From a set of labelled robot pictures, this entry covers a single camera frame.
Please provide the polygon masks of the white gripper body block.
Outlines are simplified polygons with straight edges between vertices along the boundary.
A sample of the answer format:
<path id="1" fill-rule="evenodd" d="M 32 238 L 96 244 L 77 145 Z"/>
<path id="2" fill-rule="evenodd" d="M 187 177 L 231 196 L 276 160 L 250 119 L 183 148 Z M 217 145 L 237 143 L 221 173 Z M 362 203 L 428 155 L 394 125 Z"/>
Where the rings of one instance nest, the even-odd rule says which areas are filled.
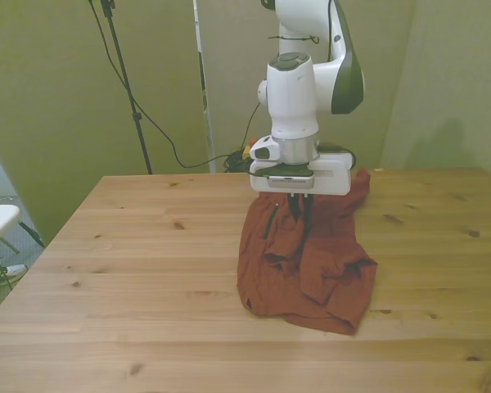
<path id="1" fill-rule="evenodd" d="M 321 154 L 302 165 L 254 160 L 250 186 L 257 192 L 312 195 L 346 195 L 351 187 L 351 155 Z"/>

